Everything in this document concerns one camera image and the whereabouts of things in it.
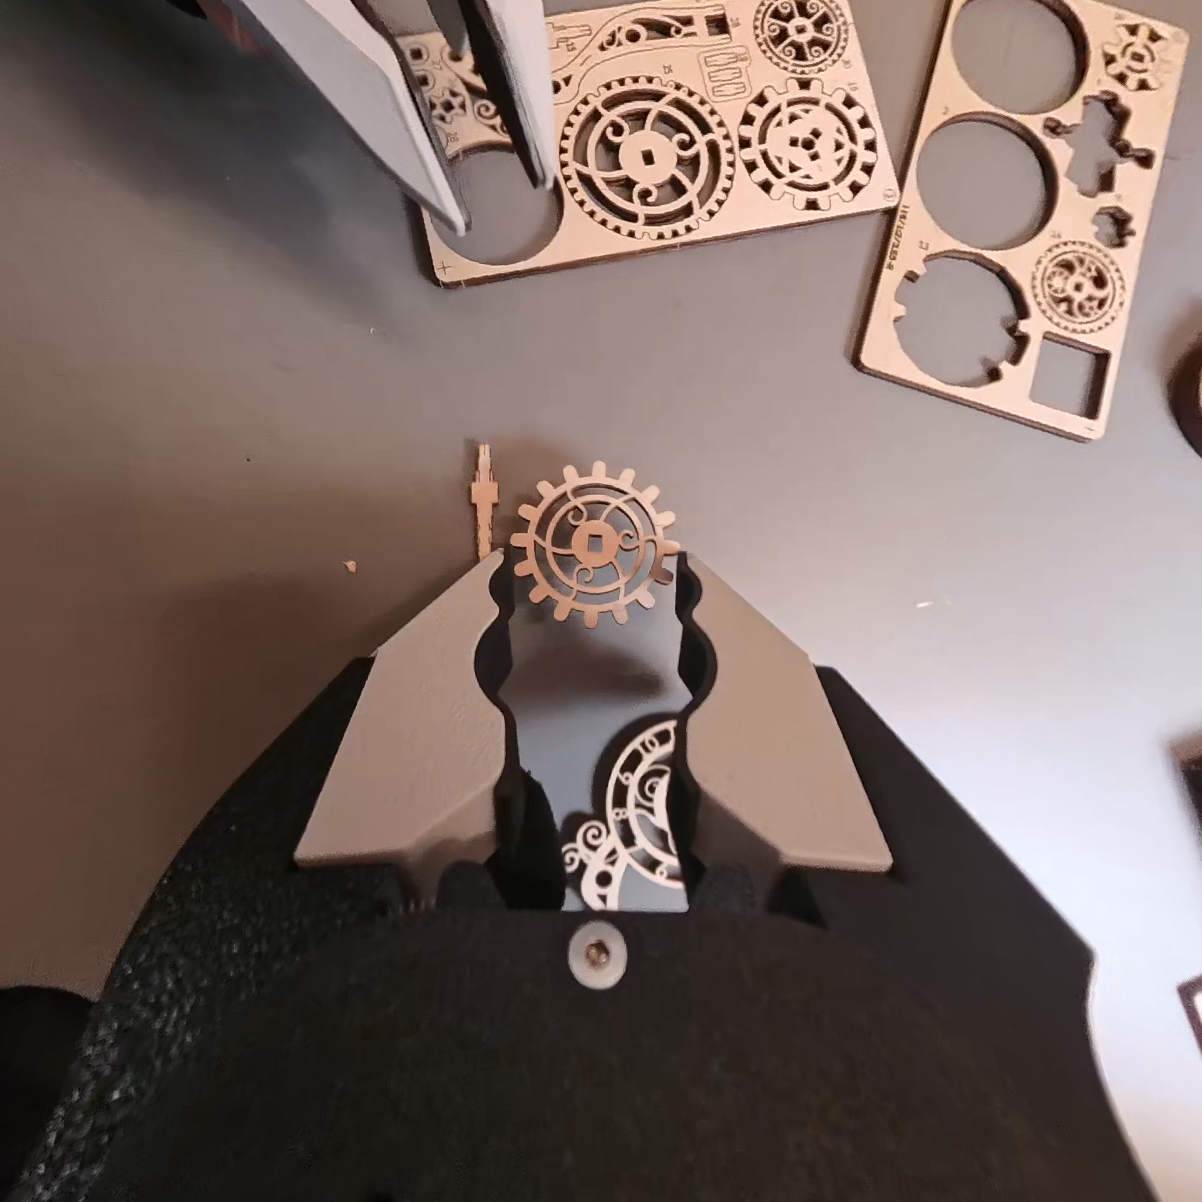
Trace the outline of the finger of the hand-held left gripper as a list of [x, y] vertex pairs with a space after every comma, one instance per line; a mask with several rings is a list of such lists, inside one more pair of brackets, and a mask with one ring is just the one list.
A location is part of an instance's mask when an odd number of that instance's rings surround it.
[[471, 216], [395, 39], [354, 1], [232, 1], [343, 118], [401, 188], [459, 234]]
[[556, 183], [556, 117], [542, 1], [439, 1], [439, 30], [471, 56], [534, 188]]

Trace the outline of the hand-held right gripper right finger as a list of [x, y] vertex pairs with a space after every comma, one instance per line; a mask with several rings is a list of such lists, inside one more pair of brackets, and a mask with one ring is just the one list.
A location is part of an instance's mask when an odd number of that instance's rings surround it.
[[814, 660], [695, 551], [677, 568], [676, 850], [689, 908], [728, 878], [760, 908], [808, 868], [888, 874], [892, 849]]

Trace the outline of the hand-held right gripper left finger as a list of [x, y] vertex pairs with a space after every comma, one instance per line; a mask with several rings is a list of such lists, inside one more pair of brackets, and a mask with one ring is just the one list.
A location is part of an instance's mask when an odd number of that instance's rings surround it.
[[431, 903], [450, 865], [495, 853], [510, 749], [477, 650], [504, 617], [504, 575], [493, 551], [378, 645], [292, 853], [299, 866], [393, 865]]

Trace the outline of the small wooden axle pin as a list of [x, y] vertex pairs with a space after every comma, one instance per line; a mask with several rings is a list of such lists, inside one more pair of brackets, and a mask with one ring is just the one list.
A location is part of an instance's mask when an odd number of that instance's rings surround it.
[[477, 443], [477, 464], [471, 481], [471, 502], [477, 522], [477, 559], [485, 562], [495, 551], [495, 509], [501, 500], [499, 481], [493, 473], [491, 445]]

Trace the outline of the wooden sheet with round holes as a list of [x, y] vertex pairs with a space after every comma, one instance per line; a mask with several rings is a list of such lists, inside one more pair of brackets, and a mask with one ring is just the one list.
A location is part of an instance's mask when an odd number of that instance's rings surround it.
[[[1073, 42], [1076, 70], [1057, 104], [987, 99], [956, 50], [968, 1], [949, 1], [900, 202], [856, 340], [856, 366], [981, 413], [1092, 443], [1114, 404], [1192, 34], [1118, 1], [1046, 1]], [[1022, 140], [1046, 176], [1033, 232], [981, 248], [946, 229], [920, 195], [929, 140], [958, 124], [990, 124]], [[945, 382], [904, 349], [904, 284], [936, 262], [968, 262], [1007, 287], [1015, 351], [984, 382]]]

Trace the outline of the grey desk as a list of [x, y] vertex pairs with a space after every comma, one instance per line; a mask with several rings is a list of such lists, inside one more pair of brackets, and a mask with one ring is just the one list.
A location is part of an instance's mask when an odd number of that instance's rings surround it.
[[[1200, 1194], [1200, 1], [1108, 431], [856, 371], [882, 218], [442, 291], [289, 72], [155, 1], [2, 9], [2, 986], [97, 995], [203, 813], [567, 461], [839, 669], [1099, 952], [1096, 1049]], [[343, 570], [345, 559], [359, 572]]]

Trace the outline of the person's black printed shirt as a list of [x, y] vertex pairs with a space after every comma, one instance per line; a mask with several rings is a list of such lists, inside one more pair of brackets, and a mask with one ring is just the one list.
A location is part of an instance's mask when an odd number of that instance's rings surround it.
[[2, 1200], [54, 1113], [93, 1005], [61, 988], [2, 988]]

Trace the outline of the assembled wooden gear model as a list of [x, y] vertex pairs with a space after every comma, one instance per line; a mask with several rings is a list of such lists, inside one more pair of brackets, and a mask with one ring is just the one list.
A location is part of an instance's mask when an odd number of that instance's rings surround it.
[[1174, 371], [1169, 407], [1185, 440], [1200, 456], [1200, 340], [1197, 340]]

